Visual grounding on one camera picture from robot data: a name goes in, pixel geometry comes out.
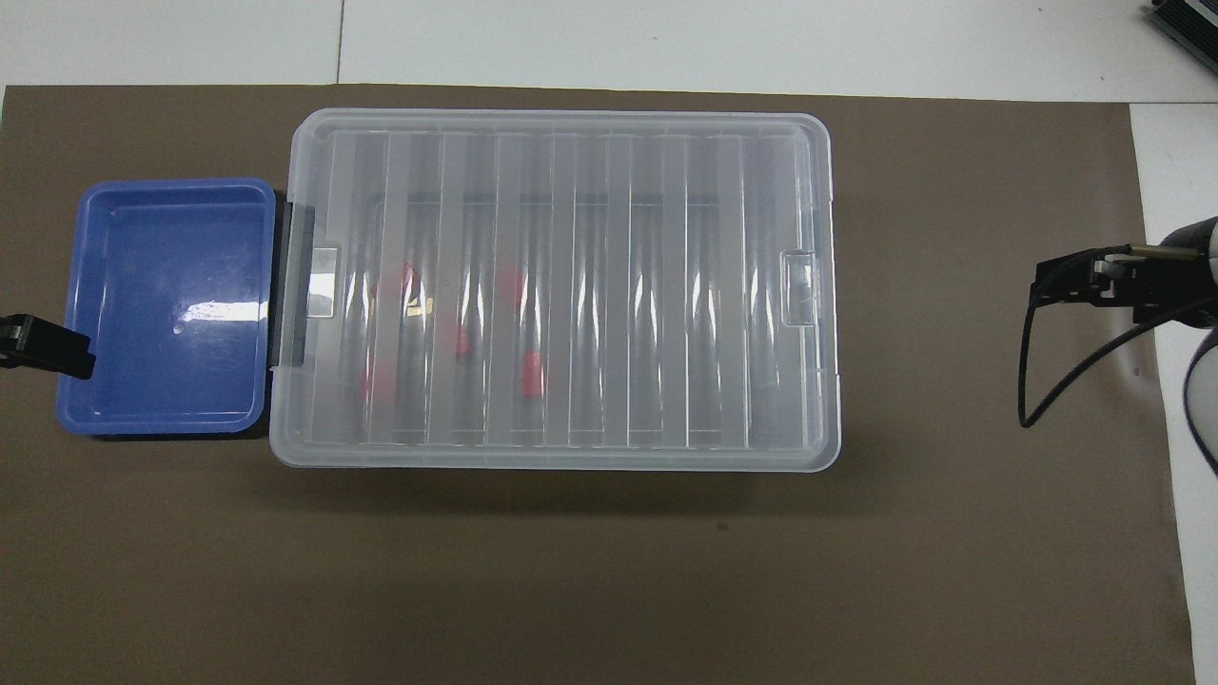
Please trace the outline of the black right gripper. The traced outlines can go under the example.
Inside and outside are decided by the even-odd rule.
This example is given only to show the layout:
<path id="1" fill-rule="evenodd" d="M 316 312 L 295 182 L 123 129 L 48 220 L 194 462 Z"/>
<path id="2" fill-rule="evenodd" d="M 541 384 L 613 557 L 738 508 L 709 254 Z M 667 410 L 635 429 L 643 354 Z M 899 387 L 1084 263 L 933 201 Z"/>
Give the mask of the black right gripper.
<path id="1" fill-rule="evenodd" d="M 1108 258 L 1114 268 L 1114 300 L 1132 308 L 1132 323 L 1149 324 L 1153 318 L 1214 328 L 1216 260 L 1199 254 L 1188 258 L 1130 255 L 1132 247 L 1086 247 L 1074 254 L 1039 262 L 1035 269 L 1034 307 L 1057 303 L 1086 303 L 1106 307 L 1110 279 L 1093 282 L 1093 264 Z"/>

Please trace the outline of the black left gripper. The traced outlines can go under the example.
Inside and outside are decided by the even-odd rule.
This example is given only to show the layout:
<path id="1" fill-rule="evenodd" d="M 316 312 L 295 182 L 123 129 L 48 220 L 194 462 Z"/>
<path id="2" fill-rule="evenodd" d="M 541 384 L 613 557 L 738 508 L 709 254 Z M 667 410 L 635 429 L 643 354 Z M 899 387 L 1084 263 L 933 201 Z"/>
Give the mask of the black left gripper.
<path id="1" fill-rule="evenodd" d="M 26 351 L 28 329 L 28 353 Z M 91 339 L 30 314 L 1 317 L 1 368 L 35 367 L 74 379 L 91 379 Z"/>

